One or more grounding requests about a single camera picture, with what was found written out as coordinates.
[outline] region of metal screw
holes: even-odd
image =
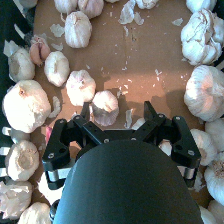
[[[49,159],[54,158],[54,153],[50,153],[50,154],[48,155],[48,158],[49,158]]]
[[[104,143],[108,143],[110,140],[108,138],[104,139]]]
[[[194,151],[188,150],[188,154],[191,155],[191,156],[194,156]]]

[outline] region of white garlic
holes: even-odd
[[[133,130],[137,130],[138,128],[140,128],[143,124],[145,123],[145,119],[144,118],[139,118],[136,123],[133,124],[132,129]]]
[[[182,53],[191,65],[211,64],[221,56],[224,25],[222,19],[216,17],[211,11],[202,9],[195,12],[182,29]]]
[[[13,180],[28,180],[39,166],[39,153],[36,146],[26,140],[12,145],[5,157],[5,166]]]
[[[215,217],[207,209],[199,206],[204,224],[217,224]]]
[[[45,61],[44,73],[50,83],[63,85],[69,76],[69,61],[60,51],[51,52]]]
[[[66,18],[65,41],[73,48],[87,47],[92,32],[89,18],[83,12],[73,12]]]
[[[108,90],[96,93],[93,99],[94,120],[102,125],[112,125],[118,116],[117,98]]]
[[[54,0],[55,7],[60,13],[67,13],[76,11],[78,0]]]
[[[50,190],[48,187],[45,172],[41,175],[40,182],[38,182],[38,190],[52,205],[56,200],[61,199],[63,187],[57,190]]]
[[[135,8],[136,1],[129,0],[123,7],[120,15],[120,19],[118,22],[120,24],[127,24],[131,23],[135,17],[134,15],[134,8]]]
[[[168,156],[171,155],[172,145],[169,140],[163,139],[162,142],[159,144],[159,148]]]
[[[213,10],[217,0],[187,0],[186,5],[192,13],[200,11],[202,9]]]
[[[140,9],[151,9],[159,0],[136,0]]]
[[[31,9],[37,5],[38,0],[19,0],[19,3],[26,9]]]
[[[34,80],[18,82],[5,95],[3,103],[10,126],[25,133],[41,126],[51,112],[47,94]]]
[[[73,71],[66,83],[67,93],[74,106],[90,102],[95,94],[96,83],[86,70]]]
[[[8,59],[9,76],[14,82],[30,80],[35,76],[35,65],[27,50],[20,48]]]
[[[209,134],[204,131],[197,129],[191,129],[191,134],[194,138],[194,141],[201,153],[201,162],[202,166],[207,166],[212,162],[217,156],[217,149],[215,144]]]
[[[31,202],[33,187],[28,181],[9,180],[6,185],[0,182],[0,211],[3,219],[15,220]]]
[[[205,131],[212,137],[218,151],[224,151],[224,120],[218,118],[212,122],[206,122]]]
[[[205,170],[204,177],[208,192],[221,205],[224,206],[224,153],[218,154],[216,159]]]
[[[208,210],[213,214],[217,224],[224,224],[224,206],[218,203],[216,200],[212,200],[209,203]]]
[[[25,132],[22,132],[22,131],[19,131],[19,130],[15,130],[14,128],[11,128],[10,136],[11,136],[11,139],[14,143],[18,143],[22,140],[27,140],[27,141],[30,140],[30,134],[29,133],[25,133]]]
[[[99,16],[102,13],[103,0],[78,0],[79,10],[82,11],[89,19]]]
[[[187,82],[184,102],[190,112],[204,121],[224,114],[224,74],[215,67],[196,67]]]
[[[20,216],[18,224],[51,224],[50,207],[45,203],[36,202]]]

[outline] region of cardboard surface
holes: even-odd
[[[71,71],[85,69],[96,81],[96,91],[111,90],[117,95],[119,87],[128,91],[120,96],[120,113],[114,125],[106,129],[123,129],[125,124],[125,111],[133,109],[133,123],[143,116],[143,103],[149,100],[157,112],[165,114],[168,118],[183,116],[190,128],[204,128],[199,124],[198,118],[190,114],[184,104],[183,96],[188,79],[193,70],[188,62],[183,62],[181,52],[180,32],[188,22],[191,13],[180,0],[160,0],[151,10],[142,10],[135,6],[135,12],[140,12],[144,24],[139,26],[134,21],[125,25],[118,23],[123,5],[127,1],[114,4],[106,3],[103,13],[91,19],[92,36],[89,45],[82,49],[70,48],[64,40],[54,37],[50,31],[52,24],[60,24],[60,13],[56,10],[53,0],[39,0],[36,8],[34,34],[46,33],[48,44],[63,43],[62,52],[68,58]],[[180,27],[174,26],[172,21],[183,18]],[[48,82],[44,74],[44,66],[36,67],[35,80],[47,92],[52,105],[53,96],[57,96],[62,103],[62,111],[57,119],[69,120],[75,111],[70,103],[66,88],[58,88]],[[47,119],[46,125],[53,127],[56,119]],[[32,134],[32,141],[39,147],[44,142],[45,127],[38,128]],[[73,148],[73,155],[78,152]],[[32,177],[32,183],[40,178],[42,166]],[[192,192],[193,198],[202,206],[207,206],[210,199],[206,187],[200,193]],[[40,198],[37,190],[34,191],[33,201],[45,201]]]

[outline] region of brown cardboard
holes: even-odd
[[[107,129],[123,129],[125,111],[128,109],[133,109],[134,124],[143,116],[144,101],[149,100],[157,112],[164,113],[168,118],[175,115],[183,116],[190,128],[203,130],[204,126],[199,124],[198,118],[191,115],[183,101],[186,83],[193,70],[193,66],[182,61],[180,32],[191,16],[185,1],[160,0],[151,10],[142,10],[135,6],[135,12],[140,12],[144,24],[139,26],[133,21],[125,25],[129,31],[128,36],[124,25],[118,23],[126,2],[105,2],[103,13],[91,19],[93,31],[86,48],[73,49],[66,45],[64,35],[56,38],[51,33],[52,24],[64,26],[53,0],[38,1],[34,33],[46,33],[52,51],[55,50],[51,43],[63,43],[62,52],[69,60],[71,71],[87,70],[96,81],[97,91],[108,89],[114,95],[119,87],[122,87],[122,91],[128,91],[118,100],[120,113],[116,123]],[[179,18],[183,18],[182,25],[174,26],[172,21]],[[51,104],[53,96],[57,96],[63,102],[62,111],[57,119],[69,120],[75,111],[81,111],[81,107],[75,107],[70,103],[65,87],[58,88],[48,82],[44,75],[44,66],[36,67],[35,80],[47,92]],[[52,127],[55,120],[47,119],[46,125]],[[32,134],[32,141],[37,147],[44,142],[44,136],[44,126]],[[42,171],[43,168],[40,166],[31,178],[33,184],[39,179]],[[206,187],[200,193],[192,192],[192,196],[200,205],[208,205],[210,197]],[[40,198],[40,194],[35,190],[33,201],[45,199]]]

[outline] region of garlic clove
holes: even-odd
[[[69,76],[69,61],[60,51],[51,52],[45,61],[44,73],[50,83],[61,87]]]
[[[39,153],[32,142],[22,140],[12,145],[5,158],[8,175],[14,181],[26,181],[39,166]]]
[[[51,224],[50,207],[45,203],[35,202],[20,216],[18,224]]]
[[[54,0],[55,7],[60,13],[67,13],[76,11],[78,0]]]
[[[87,47],[92,32],[89,18],[83,12],[73,12],[65,22],[65,41],[73,48]]]
[[[92,108],[94,120],[102,126],[114,124],[119,114],[117,98],[108,90],[96,93]]]
[[[151,9],[156,6],[159,0],[136,0],[140,9]]]
[[[85,70],[73,71],[66,83],[67,94],[74,106],[90,102],[95,94],[96,83]]]
[[[194,141],[201,153],[200,164],[202,166],[207,166],[217,156],[218,152],[215,147],[215,144],[214,144],[212,138],[210,137],[210,135],[204,131],[200,131],[197,129],[191,129],[191,134],[192,134]]]
[[[20,48],[8,58],[10,78],[14,82],[30,80],[35,76],[35,66],[27,50]]]
[[[204,224],[217,224],[215,217],[207,209],[199,206]]]
[[[78,0],[79,10],[92,19],[102,13],[103,0]]]

